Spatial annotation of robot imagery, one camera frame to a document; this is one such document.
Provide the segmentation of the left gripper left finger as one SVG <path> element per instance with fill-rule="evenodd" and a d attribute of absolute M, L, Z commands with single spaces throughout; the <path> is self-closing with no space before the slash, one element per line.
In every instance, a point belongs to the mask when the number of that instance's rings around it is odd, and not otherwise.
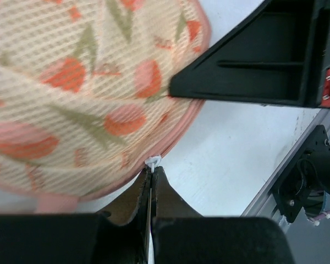
<path fill-rule="evenodd" d="M 148 263 L 152 174 L 96 213 L 0 214 L 0 263 Z"/>

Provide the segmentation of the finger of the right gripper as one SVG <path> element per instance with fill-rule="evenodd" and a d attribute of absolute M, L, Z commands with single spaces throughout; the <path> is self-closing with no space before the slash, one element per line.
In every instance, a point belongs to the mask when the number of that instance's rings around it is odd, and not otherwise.
<path fill-rule="evenodd" d="M 330 1 L 264 1 L 172 77 L 174 97 L 330 108 Z"/>

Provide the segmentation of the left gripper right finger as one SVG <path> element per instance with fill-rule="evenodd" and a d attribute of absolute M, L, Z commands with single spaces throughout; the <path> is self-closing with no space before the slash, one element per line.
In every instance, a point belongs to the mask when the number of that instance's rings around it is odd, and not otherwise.
<path fill-rule="evenodd" d="M 198 217 L 195 210 L 175 193 L 164 197 L 170 186 L 162 167 L 155 169 L 157 207 L 188 212 L 189 217 L 152 220 L 155 263 L 294 263 L 284 232 L 263 217 Z"/>

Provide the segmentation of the white zipper pull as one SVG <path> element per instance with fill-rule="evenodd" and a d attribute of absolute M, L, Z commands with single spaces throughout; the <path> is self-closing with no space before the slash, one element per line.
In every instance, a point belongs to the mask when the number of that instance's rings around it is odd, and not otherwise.
<path fill-rule="evenodd" d="M 145 160 L 145 165 L 149 168 L 151 173 L 154 173 L 155 169 L 160 165 L 161 161 L 161 155 L 152 156 Z"/>

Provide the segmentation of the floral mesh laundry bag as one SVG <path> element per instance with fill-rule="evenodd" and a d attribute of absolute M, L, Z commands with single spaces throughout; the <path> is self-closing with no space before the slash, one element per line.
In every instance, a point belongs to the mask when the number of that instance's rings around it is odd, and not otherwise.
<path fill-rule="evenodd" d="M 72 212 L 137 176 L 202 100 L 171 78 L 208 49 L 199 1 L 0 1 L 0 213 Z"/>

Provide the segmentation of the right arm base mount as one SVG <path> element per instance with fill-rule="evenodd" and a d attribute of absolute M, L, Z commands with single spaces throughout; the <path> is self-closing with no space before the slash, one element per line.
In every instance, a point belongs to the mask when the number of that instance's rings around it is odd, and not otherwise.
<path fill-rule="evenodd" d="M 314 152 L 330 152 L 328 141 L 325 127 L 316 126 L 272 187 L 277 208 L 288 223 L 293 223 L 300 211 L 305 211 L 307 217 L 314 217 L 325 206 L 325 191 L 316 180 L 314 166 L 307 158 Z"/>

